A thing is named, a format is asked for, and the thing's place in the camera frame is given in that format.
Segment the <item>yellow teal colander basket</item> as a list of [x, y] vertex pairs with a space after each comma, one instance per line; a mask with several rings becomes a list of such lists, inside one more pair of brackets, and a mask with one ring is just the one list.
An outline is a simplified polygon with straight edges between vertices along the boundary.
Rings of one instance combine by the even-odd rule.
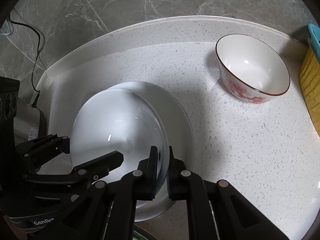
[[319, 134], [320, 68], [319, 27], [308, 25], [309, 48], [299, 70], [299, 84], [311, 121]]

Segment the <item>small white bowl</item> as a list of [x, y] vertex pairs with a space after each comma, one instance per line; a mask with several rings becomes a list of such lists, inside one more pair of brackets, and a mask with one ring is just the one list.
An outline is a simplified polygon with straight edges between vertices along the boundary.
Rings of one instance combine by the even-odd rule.
[[72, 166], [118, 151], [124, 161], [103, 178], [110, 183], [136, 170], [139, 162], [149, 157], [152, 146], [158, 150], [159, 192], [169, 166], [164, 125], [144, 98], [127, 89], [111, 88], [92, 96], [78, 112], [70, 138]]

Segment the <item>red floral bowl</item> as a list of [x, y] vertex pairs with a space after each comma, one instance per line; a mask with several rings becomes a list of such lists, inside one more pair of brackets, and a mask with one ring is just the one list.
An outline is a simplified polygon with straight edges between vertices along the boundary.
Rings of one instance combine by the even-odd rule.
[[244, 34], [221, 37], [215, 46], [223, 84], [241, 101], [261, 104], [290, 88], [289, 70], [265, 42]]

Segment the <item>silver kitchen appliance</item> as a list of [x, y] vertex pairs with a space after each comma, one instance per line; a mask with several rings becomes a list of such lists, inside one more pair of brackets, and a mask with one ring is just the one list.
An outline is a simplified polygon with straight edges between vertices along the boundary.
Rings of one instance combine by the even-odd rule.
[[18, 97], [20, 81], [1, 77], [1, 144], [12, 146], [44, 137], [47, 123], [35, 104]]

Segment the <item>large white bowl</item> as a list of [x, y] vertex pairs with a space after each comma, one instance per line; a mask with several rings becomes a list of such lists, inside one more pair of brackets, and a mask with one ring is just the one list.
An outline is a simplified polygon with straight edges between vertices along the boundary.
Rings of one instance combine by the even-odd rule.
[[[179, 101], [165, 89], [144, 81], [120, 83], [111, 88], [130, 90], [152, 105], [163, 122], [174, 157], [183, 161], [185, 167], [192, 171], [195, 161], [194, 133], [190, 120]], [[174, 204], [175, 202], [169, 199], [167, 183], [164, 182], [154, 200], [137, 203], [135, 221], [142, 222], [155, 218]]]

